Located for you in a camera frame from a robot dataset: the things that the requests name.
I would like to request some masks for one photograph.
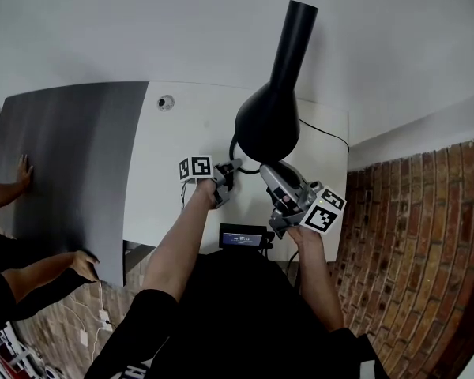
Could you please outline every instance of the gray backdrop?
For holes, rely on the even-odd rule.
[[[9,97],[0,114],[0,182],[22,153],[30,190],[0,209],[0,228],[48,254],[96,255],[99,277],[123,285],[123,213],[147,82],[82,84]]]

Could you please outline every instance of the lamp shade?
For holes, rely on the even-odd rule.
[[[239,109],[235,138],[251,159],[282,160],[299,140],[295,84],[306,54],[318,9],[290,1],[270,81]]]

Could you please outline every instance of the small screen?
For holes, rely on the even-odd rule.
[[[238,246],[260,246],[261,235],[241,235],[240,233],[223,233],[223,244]]]

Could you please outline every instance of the electrical outlet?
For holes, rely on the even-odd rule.
[[[85,330],[81,329],[79,331],[79,334],[81,337],[81,344],[87,347],[88,346],[88,333]]]
[[[111,319],[109,318],[109,313],[106,310],[100,309],[98,311],[100,315],[100,320],[102,321],[102,327],[108,332],[112,332]]]

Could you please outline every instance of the tiled floor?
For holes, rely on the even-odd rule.
[[[474,330],[463,329],[474,327],[474,143],[350,173],[347,199],[338,259],[330,266],[347,326],[368,333],[393,378],[456,377],[474,351]],[[114,325],[130,307],[146,262],[130,272],[127,287],[103,285]],[[98,284],[72,296],[97,315]],[[79,343],[81,322],[59,304],[17,327],[51,365],[77,379],[91,363],[98,324],[71,298],[62,304],[81,317],[88,347]],[[108,337],[100,331],[96,355]]]

